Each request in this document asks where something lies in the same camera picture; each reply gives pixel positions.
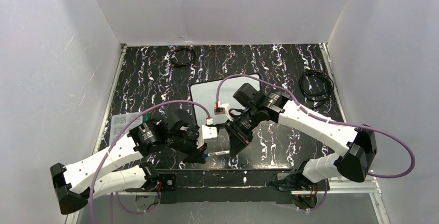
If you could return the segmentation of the white whiteboard black frame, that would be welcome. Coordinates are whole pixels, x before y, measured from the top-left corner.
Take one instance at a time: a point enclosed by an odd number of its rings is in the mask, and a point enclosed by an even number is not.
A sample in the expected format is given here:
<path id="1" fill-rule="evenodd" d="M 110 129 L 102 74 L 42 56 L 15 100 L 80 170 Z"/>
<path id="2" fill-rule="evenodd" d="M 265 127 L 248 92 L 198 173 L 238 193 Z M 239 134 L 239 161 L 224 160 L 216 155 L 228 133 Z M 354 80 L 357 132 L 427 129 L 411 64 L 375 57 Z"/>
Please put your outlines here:
<path id="1" fill-rule="evenodd" d="M 219 99 L 220 103 L 228 103 L 231 108 L 243 109 L 244 107 L 238 103 L 234 98 L 233 94 L 241 87 L 244 83 L 249 83 L 256 90 L 260 90 L 261 83 L 258 79 L 261 78 L 259 74 L 251 74 L 250 79 L 248 77 L 237 77 L 226 80 L 220 89 Z M 224 114 L 215 115 L 214 108 L 216 102 L 216 90 L 219 86 L 221 80 L 214 80 L 202 83 L 195 83 L 190 86 L 189 93 L 193 102 L 197 102 L 208 109 L 211 117 L 213 118 L 214 124 L 222 124 L 227 121 L 227 116 Z"/>

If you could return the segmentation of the white blue whiteboard marker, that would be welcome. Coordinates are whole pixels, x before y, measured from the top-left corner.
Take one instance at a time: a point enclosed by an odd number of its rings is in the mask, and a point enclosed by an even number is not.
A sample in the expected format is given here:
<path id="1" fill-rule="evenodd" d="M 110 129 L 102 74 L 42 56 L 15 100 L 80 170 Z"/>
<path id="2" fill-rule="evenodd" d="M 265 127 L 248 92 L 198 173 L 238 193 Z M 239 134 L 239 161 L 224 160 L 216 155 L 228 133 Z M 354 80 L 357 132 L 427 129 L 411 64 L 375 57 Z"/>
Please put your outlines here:
<path id="1" fill-rule="evenodd" d="M 205 153 L 203 156 L 204 158 L 212 157 L 212 156 L 222 156 L 222 155 L 229 155 L 230 151 L 219 151 L 219 152 L 211 152 L 211 153 Z"/>

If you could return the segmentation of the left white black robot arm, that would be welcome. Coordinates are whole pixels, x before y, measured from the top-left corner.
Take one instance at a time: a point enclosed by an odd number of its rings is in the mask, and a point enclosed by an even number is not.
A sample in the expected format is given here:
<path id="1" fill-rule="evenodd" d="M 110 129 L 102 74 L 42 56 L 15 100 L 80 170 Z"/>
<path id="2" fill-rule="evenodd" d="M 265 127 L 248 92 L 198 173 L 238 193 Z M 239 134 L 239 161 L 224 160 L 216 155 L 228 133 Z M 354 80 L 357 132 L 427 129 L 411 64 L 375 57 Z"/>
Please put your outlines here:
<path id="1" fill-rule="evenodd" d="M 88 158 L 52 165 L 50 173 L 61 214 L 74 213 L 89 199 L 112 192 L 136 188 L 159 192 L 167 178 L 159 175 L 152 163 L 142 162 L 124 170 L 121 167 L 165 148 L 185 154 L 184 162 L 204 164 L 207 141 L 217 138 L 212 118 L 206 122 L 198 126 L 187 112 L 179 110 L 169 118 L 152 118 L 123 132 L 115 145 Z"/>

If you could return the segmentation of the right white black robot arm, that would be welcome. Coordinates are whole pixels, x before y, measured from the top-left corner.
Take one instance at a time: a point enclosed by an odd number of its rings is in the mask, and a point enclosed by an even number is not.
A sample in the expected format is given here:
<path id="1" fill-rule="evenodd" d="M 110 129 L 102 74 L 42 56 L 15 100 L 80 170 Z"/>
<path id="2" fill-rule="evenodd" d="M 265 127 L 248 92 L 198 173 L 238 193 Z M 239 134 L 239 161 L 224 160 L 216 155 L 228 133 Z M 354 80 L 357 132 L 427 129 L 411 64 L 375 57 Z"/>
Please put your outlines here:
<path id="1" fill-rule="evenodd" d="M 333 124 L 331 119 L 296 104 L 286 92 L 272 90 L 266 95 L 250 84 L 243 84 L 233 95 L 244 110 L 227 120 L 230 155 L 236 156 L 253 140 L 253 130 L 264 121 L 296 129 L 330 147 L 334 152 L 304 161 L 280 183 L 291 187 L 314 185 L 324 179 L 343 176 L 364 182 L 377 152 L 373 131 Z"/>

